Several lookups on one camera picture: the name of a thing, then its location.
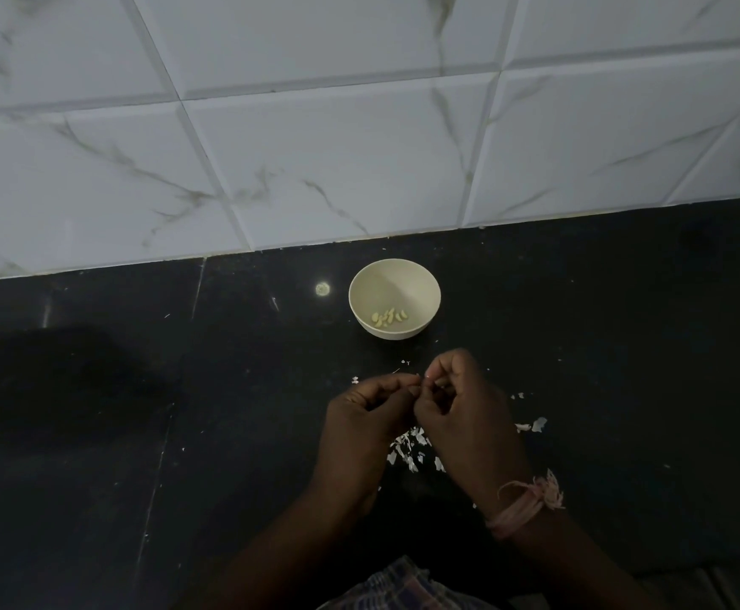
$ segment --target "person's right hand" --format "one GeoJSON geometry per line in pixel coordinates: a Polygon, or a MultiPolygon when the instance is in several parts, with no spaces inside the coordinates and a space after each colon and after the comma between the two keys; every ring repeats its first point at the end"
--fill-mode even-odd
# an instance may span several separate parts
{"type": "Polygon", "coordinates": [[[530,482],[531,467],[505,394],[486,381],[468,351],[447,351],[429,365],[415,414],[446,472],[487,520],[524,492],[507,488],[498,499],[503,484],[530,482]],[[436,402],[444,396],[448,410],[436,402]]]}

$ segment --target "bowl rim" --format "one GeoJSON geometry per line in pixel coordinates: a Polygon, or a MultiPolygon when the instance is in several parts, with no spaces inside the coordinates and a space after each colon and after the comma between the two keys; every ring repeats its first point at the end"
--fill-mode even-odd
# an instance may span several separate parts
{"type": "Polygon", "coordinates": [[[420,263],[416,263],[415,261],[411,261],[408,258],[398,258],[398,257],[386,257],[386,258],[380,258],[377,261],[373,261],[372,263],[368,263],[364,267],[362,267],[358,272],[356,272],[355,276],[353,276],[353,280],[351,280],[351,285],[347,288],[347,304],[351,307],[351,312],[353,313],[353,316],[362,324],[363,327],[365,327],[369,332],[381,332],[381,333],[387,333],[387,334],[404,334],[409,332],[414,332],[416,329],[423,329],[426,327],[426,325],[429,324],[432,319],[435,318],[435,315],[437,314],[437,311],[441,308],[441,300],[442,300],[442,292],[441,292],[441,284],[437,281],[437,278],[435,275],[426,267],[421,265],[420,263]],[[375,325],[368,323],[364,319],[362,319],[359,316],[359,313],[356,312],[356,309],[353,307],[353,285],[356,282],[356,279],[361,275],[364,270],[368,269],[369,267],[372,267],[376,265],[377,263],[386,263],[388,261],[403,261],[405,263],[412,263],[413,265],[420,267],[422,270],[424,270],[430,278],[435,282],[435,286],[437,287],[437,308],[435,309],[435,313],[429,317],[426,321],[423,323],[417,324],[415,327],[411,327],[409,329],[404,330],[403,332],[393,332],[389,329],[383,329],[381,327],[375,327],[375,325]]]}

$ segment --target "hand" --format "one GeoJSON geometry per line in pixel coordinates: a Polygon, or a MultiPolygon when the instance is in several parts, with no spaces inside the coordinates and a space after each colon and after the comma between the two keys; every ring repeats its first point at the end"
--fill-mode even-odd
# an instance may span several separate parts
{"type": "Polygon", "coordinates": [[[374,377],[354,385],[328,405],[309,490],[336,518],[369,513],[389,444],[412,426],[419,383],[420,377],[411,374],[374,377]]]}
{"type": "Polygon", "coordinates": [[[486,381],[468,351],[447,351],[429,365],[415,414],[446,472],[487,520],[523,492],[504,489],[498,499],[500,486],[531,481],[505,394],[486,381]],[[438,406],[444,398],[448,410],[438,406]]]}

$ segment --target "person's left hand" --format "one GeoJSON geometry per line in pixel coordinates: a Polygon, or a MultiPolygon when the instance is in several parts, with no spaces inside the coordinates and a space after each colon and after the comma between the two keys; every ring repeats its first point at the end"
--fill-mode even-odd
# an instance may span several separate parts
{"type": "Polygon", "coordinates": [[[412,374],[374,377],[330,401],[309,490],[335,517],[355,519],[370,512],[389,444],[414,423],[419,384],[420,377],[412,374]]]}

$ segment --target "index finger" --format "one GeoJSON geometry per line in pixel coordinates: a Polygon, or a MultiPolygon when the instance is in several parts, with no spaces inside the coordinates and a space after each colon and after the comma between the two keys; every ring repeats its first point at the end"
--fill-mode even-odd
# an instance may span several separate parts
{"type": "Polygon", "coordinates": [[[420,377],[416,374],[386,374],[381,377],[371,377],[360,381],[348,389],[342,398],[347,402],[354,402],[363,408],[369,407],[376,399],[389,397],[403,387],[418,385],[420,377]]]}
{"type": "Polygon", "coordinates": [[[441,353],[424,373],[427,385],[432,385],[436,381],[446,378],[455,387],[458,395],[465,391],[470,378],[479,378],[480,376],[477,362],[466,349],[453,349],[441,353]]]}

